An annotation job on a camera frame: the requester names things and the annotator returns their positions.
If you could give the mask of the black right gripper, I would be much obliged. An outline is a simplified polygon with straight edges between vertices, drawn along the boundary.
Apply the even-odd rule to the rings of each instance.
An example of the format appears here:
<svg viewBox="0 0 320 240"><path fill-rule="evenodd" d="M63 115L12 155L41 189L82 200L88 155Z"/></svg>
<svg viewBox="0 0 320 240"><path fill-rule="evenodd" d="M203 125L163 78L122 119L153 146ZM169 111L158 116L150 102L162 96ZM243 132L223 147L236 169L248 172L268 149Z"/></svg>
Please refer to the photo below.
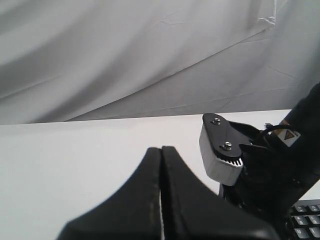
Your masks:
<svg viewBox="0 0 320 240"><path fill-rule="evenodd" d="M320 179L320 124L268 125L251 145L241 145L242 171L220 196L250 210L282 214L285 201L296 203Z"/></svg>

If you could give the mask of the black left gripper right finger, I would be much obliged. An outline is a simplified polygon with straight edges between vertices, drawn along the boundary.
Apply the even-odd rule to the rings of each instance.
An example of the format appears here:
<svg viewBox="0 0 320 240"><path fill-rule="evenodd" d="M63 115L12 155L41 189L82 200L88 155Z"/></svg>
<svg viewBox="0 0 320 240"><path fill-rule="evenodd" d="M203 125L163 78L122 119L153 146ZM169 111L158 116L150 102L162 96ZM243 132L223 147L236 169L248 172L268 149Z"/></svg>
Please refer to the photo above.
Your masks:
<svg viewBox="0 0 320 240"><path fill-rule="evenodd" d="M274 228L218 197L172 146L161 149L161 207L166 240L277 240Z"/></svg>

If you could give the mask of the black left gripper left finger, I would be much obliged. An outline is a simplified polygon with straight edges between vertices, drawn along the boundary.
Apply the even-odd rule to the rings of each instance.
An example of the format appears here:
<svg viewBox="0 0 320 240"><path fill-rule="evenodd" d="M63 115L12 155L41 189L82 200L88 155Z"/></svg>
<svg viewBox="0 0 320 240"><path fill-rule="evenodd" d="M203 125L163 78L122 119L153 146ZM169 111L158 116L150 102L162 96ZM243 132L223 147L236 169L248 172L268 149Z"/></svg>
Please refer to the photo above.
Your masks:
<svg viewBox="0 0 320 240"><path fill-rule="evenodd" d="M148 148L130 178L100 205L69 221L58 239L160 239L160 149Z"/></svg>

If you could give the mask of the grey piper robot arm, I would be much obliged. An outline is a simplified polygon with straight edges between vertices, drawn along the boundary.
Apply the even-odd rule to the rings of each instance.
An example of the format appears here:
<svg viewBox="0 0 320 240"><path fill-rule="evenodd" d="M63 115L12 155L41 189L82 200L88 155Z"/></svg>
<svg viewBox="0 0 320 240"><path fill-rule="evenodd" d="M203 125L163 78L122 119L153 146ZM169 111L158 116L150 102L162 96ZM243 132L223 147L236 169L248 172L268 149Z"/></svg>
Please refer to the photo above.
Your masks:
<svg viewBox="0 0 320 240"><path fill-rule="evenodd" d="M172 146L150 147L107 200L69 221L60 240L317 240L320 86L264 130L202 117L200 153L214 193Z"/></svg>

